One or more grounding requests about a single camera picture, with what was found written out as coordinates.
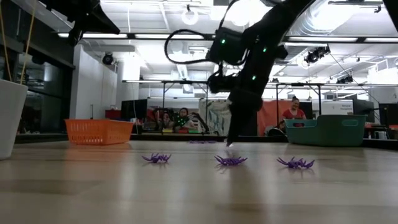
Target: ceiling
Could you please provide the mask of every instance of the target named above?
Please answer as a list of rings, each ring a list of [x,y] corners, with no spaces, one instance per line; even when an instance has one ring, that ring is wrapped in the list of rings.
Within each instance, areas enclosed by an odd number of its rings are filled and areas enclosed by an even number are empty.
[[[27,12],[32,11],[35,0],[13,0]],[[213,6],[213,1],[189,1],[190,8],[198,13],[198,21],[194,25],[186,25],[182,14],[186,10],[188,1],[132,1],[132,0],[101,0],[101,7],[106,15],[120,28],[121,32],[132,33],[165,33],[169,34],[177,29],[192,29],[206,34],[213,34],[220,22],[220,15],[225,12],[223,6]],[[259,0],[241,0],[241,5],[233,6],[229,11],[224,26],[234,30],[243,31],[254,22],[258,21],[270,8]],[[329,5],[327,0],[318,0],[312,8],[307,10],[294,24],[292,35],[337,35],[337,36],[398,36],[398,33],[386,11],[375,13],[377,6],[335,6]],[[36,17],[57,32],[68,32],[72,24],[66,22],[64,16],[57,12],[45,10],[39,4]],[[243,26],[239,23],[246,20]],[[303,24],[312,30],[302,29]],[[101,48],[106,46],[135,46],[136,52],[143,61],[141,74],[146,78],[156,77],[159,74],[169,74],[176,70],[164,55],[163,40],[86,40],[81,42],[87,51],[95,51],[103,55]],[[210,48],[209,41],[183,41],[187,48]],[[369,67],[383,62],[387,58],[398,57],[396,44],[330,44],[331,55],[327,55],[309,69],[302,66],[303,56],[314,47],[288,47],[288,66],[276,65],[273,71],[279,81],[286,82],[327,82],[332,78],[344,74],[344,69],[349,70],[355,79],[366,79]],[[122,58],[126,52],[114,55]],[[204,53],[194,51],[195,58],[203,58]],[[193,57],[186,54],[186,60]],[[215,66],[211,63],[187,65],[188,73],[191,71],[212,72]]]

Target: purple toy spider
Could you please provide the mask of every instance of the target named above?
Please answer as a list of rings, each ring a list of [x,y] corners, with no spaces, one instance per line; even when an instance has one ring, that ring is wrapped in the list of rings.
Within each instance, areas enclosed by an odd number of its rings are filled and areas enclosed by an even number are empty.
[[[236,166],[246,161],[247,158],[222,158],[221,156],[215,156],[216,160],[223,166]]]
[[[303,161],[303,159],[295,161],[294,157],[288,162],[285,162],[283,159],[278,157],[277,161],[291,169],[301,169],[302,167],[308,169],[311,168],[313,166],[313,163],[315,162],[314,160],[312,162],[307,163],[306,161]]]
[[[145,156],[143,156],[142,158],[145,159],[148,162],[157,163],[159,161],[167,162],[170,159],[171,156],[172,156],[171,154],[169,156],[166,156],[166,155],[159,155],[159,153],[154,155],[152,153],[152,155],[150,155],[150,158],[145,157]]]

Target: robotic arm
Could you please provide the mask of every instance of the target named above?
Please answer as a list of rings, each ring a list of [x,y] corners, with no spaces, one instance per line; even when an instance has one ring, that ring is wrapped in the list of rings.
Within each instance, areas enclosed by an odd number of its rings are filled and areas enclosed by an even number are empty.
[[[231,2],[226,13],[237,1]],[[397,27],[398,18],[395,15],[398,15],[398,9],[389,9],[389,6],[393,7],[393,0],[383,1]],[[211,61],[220,66],[220,70],[208,79],[208,85],[212,93],[230,92],[229,109],[232,117],[227,146],[236,140],[240,130],[249,122],[252,112],[261,109],[262,94],[274,61],[277,58],[285,59],[288,54],[280,42],[295,20],[314,2],[315,0],[285,0],[278,3],[259,22],[247,28],[243,33],[222,27],[224,16],[206,60],[176,62],[167,55],[167,44],[176,33],[191,32],[204,36],[203,34],[191,30],[177,30],[166,40],[165,54],[173,63],[190,64]],[[237,76],[225,77],[222,73],[224,62],[230,65],[244,64],[244,67]]]

